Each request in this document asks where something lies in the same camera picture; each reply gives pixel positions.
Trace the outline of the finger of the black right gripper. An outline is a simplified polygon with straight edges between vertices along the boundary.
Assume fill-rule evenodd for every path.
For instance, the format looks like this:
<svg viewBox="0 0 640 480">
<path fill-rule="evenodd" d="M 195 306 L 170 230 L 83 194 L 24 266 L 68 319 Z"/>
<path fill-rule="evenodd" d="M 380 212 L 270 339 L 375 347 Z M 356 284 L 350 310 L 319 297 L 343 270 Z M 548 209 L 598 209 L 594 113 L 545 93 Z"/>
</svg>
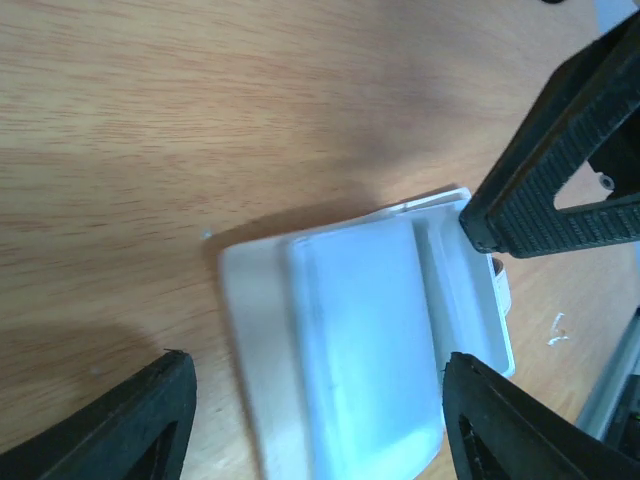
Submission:
<svg viewBox="0 0 640 480">
<path fill-rule="evenodd" d="M 608 177 L 608 197 L 557 208 L 583 164 Z M 638 14 L 553 72 L 460 224 L 477 251 L 516 258 L 638 241 Z"/>
</svg>

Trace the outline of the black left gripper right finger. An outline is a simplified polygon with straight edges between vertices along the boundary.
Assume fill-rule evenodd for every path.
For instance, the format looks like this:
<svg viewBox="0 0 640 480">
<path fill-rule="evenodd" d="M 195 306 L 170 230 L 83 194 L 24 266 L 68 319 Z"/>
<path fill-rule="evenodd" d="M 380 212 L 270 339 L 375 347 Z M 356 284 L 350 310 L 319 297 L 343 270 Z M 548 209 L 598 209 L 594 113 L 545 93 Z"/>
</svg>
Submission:
<svg viewBox="0 0 640 480">
<path fill-rule="evenodd" d="M 459 479 L 639 477 L 637 460 L 579 430 L 471 354 L 451 354 L 443 409 Z"/>
</svg>

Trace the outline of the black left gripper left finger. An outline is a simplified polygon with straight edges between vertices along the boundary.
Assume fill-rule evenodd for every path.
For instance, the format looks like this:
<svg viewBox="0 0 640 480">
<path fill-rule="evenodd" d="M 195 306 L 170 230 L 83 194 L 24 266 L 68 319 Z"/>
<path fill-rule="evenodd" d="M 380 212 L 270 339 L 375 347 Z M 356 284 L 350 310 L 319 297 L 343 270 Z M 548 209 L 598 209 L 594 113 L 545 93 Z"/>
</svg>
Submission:
<svg viewBox="0 0 640 480">
<path fill-rule="evenodd" d="M 196 410 L 192 357 L 170 350 L 1 454 L 3 479 L 178 479 Z"/>
</svg>

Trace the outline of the beige card holder wallet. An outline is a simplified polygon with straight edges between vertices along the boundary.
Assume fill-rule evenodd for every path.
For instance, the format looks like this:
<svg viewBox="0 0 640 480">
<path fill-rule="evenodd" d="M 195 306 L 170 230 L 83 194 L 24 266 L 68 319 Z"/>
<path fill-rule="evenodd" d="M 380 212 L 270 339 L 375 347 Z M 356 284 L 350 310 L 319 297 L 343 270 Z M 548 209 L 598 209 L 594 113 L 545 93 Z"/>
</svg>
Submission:
<svg viewBox="0 0 640 480">
<path fill-rule="evenodd" d="M 248 241 L 219 258 L 267 479 L 413 479 L 445 431 L 455 352 L 515 371 L 506 273 L 459 222 L 465 188 Z"/>
</svg>

